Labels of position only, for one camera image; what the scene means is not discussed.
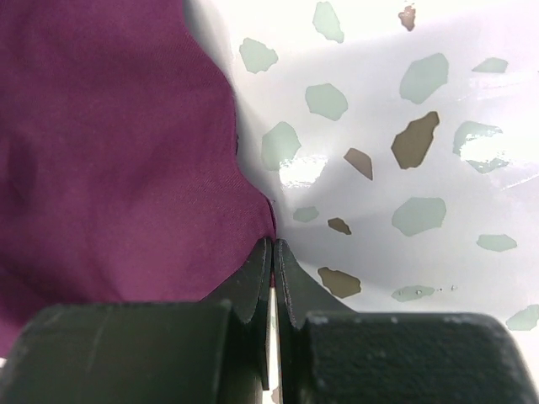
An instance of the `maroon cloth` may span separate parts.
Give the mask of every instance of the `maroon cloth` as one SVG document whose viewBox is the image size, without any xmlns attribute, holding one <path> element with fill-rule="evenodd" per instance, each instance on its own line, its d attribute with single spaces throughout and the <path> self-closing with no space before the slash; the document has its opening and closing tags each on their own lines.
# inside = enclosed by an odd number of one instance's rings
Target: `maroon cloth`
<svg viewBox="0 0 539 404">
<path fill-rule="evenodd" d="M 0 1 L 0 356 L 55 303 L 198 300 L 274 237 L 180 0 Z"/>
</svg>

